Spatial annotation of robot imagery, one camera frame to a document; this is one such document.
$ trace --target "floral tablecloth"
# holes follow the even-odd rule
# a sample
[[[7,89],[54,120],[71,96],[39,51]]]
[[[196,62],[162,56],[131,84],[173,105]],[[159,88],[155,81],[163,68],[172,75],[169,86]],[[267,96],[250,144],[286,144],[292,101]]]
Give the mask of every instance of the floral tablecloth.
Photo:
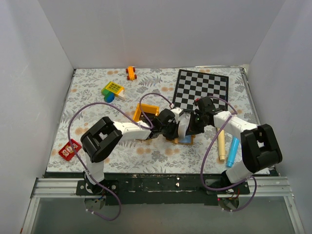
[[[239,68],[183,68],[229,77],[229,102],[238,111],[238,117],[256,123],[256,117],[249,103],[243,77]],[[133,116],[139,99],[149,92],[158,92],[173,99],[178,68],[136,69],[137,80],[127,80],[125,69],[77,69],[69,95],[61,115],[55,142],[47,166],[48,172],[82,172],[83,167],[76,157],[64,160],[58,151],[68,142],[67,127],[73,114],[91,102],[103,101],[101,89],[110,81],[125,88],[125,100],[115,98],[115,106]],[[147,96],[143,103],[168,108],[161,97]],[[128,121],[115,109],[97,105],[85,109],[78,115],[71,128],[71,137],[80,143],[80,137],[100,118],[108,116],[114,121]],[[156,139],[120,142],[104,161],[104,171],[110,173],[199,173],[206,149],[216,134],[214,127],[206,127],[205,133],[196,135],[193,145],[176,145],[166,141],[163,136]],[[232,136],[225,134],[228,152]],[[85,152],[79,151],[85,161]],[[241,160],[241,149],[236,162]],[[218,160],[217,142],[213,145],[205,164],[205,173],[221,173],[226,170],[225,163]]]

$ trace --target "white wall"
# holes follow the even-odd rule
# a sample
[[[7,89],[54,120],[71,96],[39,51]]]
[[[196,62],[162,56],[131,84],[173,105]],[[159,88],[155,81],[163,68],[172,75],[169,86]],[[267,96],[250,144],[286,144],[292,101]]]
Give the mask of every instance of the white wall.
[[[260,120],[275,130],[307,233],[312,233],[312,2],[286,0],[249,67]]]
[[[285,0],[39,0],[74,68],[250,63]]]
[[[73,68],[37,0],[0,4],[0,233],[20,233]]]

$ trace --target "checkerboard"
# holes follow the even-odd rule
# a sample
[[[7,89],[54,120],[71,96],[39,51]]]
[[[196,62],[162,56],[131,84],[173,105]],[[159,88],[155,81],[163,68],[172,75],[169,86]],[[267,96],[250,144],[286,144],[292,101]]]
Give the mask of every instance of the checkerboard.
[[[228,101],[229,98],[229,77],[213,75],[202,72],[179,70],[175,86],[173,104],[186,112],[195,110],[194,100],[205,96],[216,96]],[[213,99],[213,103],[218,107],[228,109],[224,102]]]

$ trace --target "blue marker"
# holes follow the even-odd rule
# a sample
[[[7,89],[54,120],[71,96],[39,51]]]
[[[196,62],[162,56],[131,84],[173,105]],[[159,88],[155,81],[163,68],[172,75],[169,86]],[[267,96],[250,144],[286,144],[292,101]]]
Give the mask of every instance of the blue marker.
[[[228,156],[228,161],[226,162],[226,166],[229,168],[231,168],[234,164],[238,146],[239,146],[239,140],[233,136],[230,153]]]

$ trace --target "red toy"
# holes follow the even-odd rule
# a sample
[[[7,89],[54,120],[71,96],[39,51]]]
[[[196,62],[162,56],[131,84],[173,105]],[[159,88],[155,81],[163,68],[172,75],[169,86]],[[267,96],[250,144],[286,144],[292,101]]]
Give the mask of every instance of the red toy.
[[[78,142],[76,142],[75,140],[71,139],[74,148],[76,149],[76,151],[78,152],[81,149],[81,145],[79,145]],[[73,156],[75,155],[72,147],[70,146],[69,141],[66,143],[66,145],[58,152],[58,154],[65,159],[66,161],[69,161],[73,158]]]

